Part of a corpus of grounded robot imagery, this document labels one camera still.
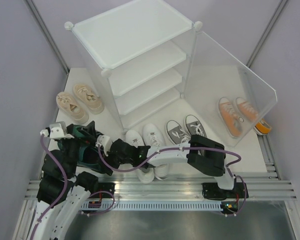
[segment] white sneaker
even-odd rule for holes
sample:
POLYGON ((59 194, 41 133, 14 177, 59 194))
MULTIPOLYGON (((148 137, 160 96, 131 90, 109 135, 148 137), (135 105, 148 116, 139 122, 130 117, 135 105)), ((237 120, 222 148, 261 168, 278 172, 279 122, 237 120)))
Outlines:
MULTIPOLYGON (((144 143, 147 146, 162 147, 166 145, 164 136, 162 135, 161 131, 152 123, 148 123, 143 127, 142 135, 144 143)), ((168 171, 169 165, 162 164, 154 168, 154 175, 156 177, 162 178, 168 174, 168 171)))
MULTIPOLYGON (((131 146, 138 147, 138 146, 144 146, 144 141, 142 140, 142 137, 140 134, 135 130, 129 130, 125 134, 125 142, 130 144, 131 146)), ((155 173, 153 168, 139 168, 135 170, 135 173, 137 177, 139 178, 140 182, 144 184, 151 183, 155 178, 155 173)))
POLYGON ((58 108, 72 118, 76 124, 82 125, 88 121, 89 115, 70 93, 59 92, 55 100, 58 108))
POLYGON ((101 99, 92 88, 84 83, 75 84, 72 88, 74 95, 80 99, 93 114, 100 114, 105 109, 101 99))

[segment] shoe rack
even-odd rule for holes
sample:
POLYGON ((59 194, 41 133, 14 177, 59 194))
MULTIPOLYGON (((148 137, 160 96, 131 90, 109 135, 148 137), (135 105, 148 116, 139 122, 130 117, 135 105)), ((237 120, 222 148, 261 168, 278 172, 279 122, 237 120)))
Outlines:
POLYGON ((134 0, 65 26, 79 41, 98 94, 123 129, 184 92, 195 26, 201 23, 193 23, 164 1, 134 0))
POLYGON ((276 91, 163 0, 133 0, 82 22, 65 23, 92 82, 123 132, 185 99, 213 132, 234 147, 277 102, 276 91), (257 110, 229 134, 221 98, 257 110))

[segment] beige sneaker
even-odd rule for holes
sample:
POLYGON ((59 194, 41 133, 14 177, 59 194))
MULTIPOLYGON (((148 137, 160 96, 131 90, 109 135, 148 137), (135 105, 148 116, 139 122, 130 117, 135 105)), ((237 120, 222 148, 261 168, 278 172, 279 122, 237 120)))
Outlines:
POLYGON ((101 99, 92 88, 84 83, 75 84, 72 88, 74 95, 87 105, 93 114, 100 114, 105 109, 101 99))
POLYGON ((243 123, 244 119, 237 114, 234 106, 226 97, 222 97, 219 100, 218 107, 230 134, 235 138, 239 137, 242 134, 241 123, 243 123))
POLYGON ((56 104, 60 110, 71 117, 77 124, 84 124, 89 119, 89 115, 70 93, 64 91, 59 92, 56 96, 56 104))

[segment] black bracket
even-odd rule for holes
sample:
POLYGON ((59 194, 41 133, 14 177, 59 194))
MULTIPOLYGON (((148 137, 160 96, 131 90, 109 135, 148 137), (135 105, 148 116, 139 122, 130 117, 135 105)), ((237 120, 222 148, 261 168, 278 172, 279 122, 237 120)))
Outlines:
MULTIPOLYGON (((63 181, 57 178, 54 178, 49 175, 44 176, 41 179, 41 182, 39 184, 39 191, 36 195, 38 202, 44 201, 49 205, 52 204, 62 192, 62 189, 64 188, 64 184, 65 183, 63 181)), ((57 202, 57 204, 62 203, 64 200, 66 200, 69 190, 74 185, 75 184, 72 181, 67 181, 66 191, 62 195, 61 199, 57 202)))
POLYGON ((245 197, 245 188, 246 198, 249 198, 249 193, 247 185, 242 182, 237 182, 234 180, 234 187, 232 190, 224 190, 218 187, 216 182, 204 182, 202 183, 202 195, 205 199, 214 200, 214 201, 224 201, 226 199, 236 199, 237 194, 240 199, 245 197))
MULTIPOLYGON (((191 147, 225 149, 222 144, 200 135, 192 135, 189 143, 191 147)), ((205 175, 221 177, 225 173, 225 154, 209 150, 200 152, 201 155, 199 155, 198 150, 190 150, 186 156, 188 164, 205 175)))
MULTIPOLYGON (((99 191, 107 191, 110 192, 112 194, 115 194, 115 186, 116 184, 113 182, 99 182, 98 188, 96 191, 94 191, 94 193, 99 192, 99 191)), ((91 199, 95 199, 98 198, 99 195, 94 195, 91 197, 91 199)), ((111 199, 112 197, 107 194, 107 193, 101 193, 101 197, 103 199, 111 199)))
MULTIPOLYGON (((131 146, 123 140, 117 139, 112 143, 106 161, 112 160, 120 165, 131 164, 133 167, 136 167, 147 158, 149 148, 150 146, 131 146)), ((149 165, 145 163, 142 167, 146 169, 149 165)))

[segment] gray canvas sneaker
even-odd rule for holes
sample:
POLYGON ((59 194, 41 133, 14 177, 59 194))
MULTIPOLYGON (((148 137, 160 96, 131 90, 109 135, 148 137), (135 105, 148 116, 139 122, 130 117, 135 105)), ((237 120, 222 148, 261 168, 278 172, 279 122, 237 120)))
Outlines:
POLYGON ((174 144, 187 143, 190 141, 189 134, 174 120, 167 122, 166 134, 170 141, 174 144))
POLYGON ((188 115, 184 119, 184 126, 190 133, 190 135, 200 135, 202 137, 207 137, 206 131, 202 126, 198 118, 193 115, 188 115))

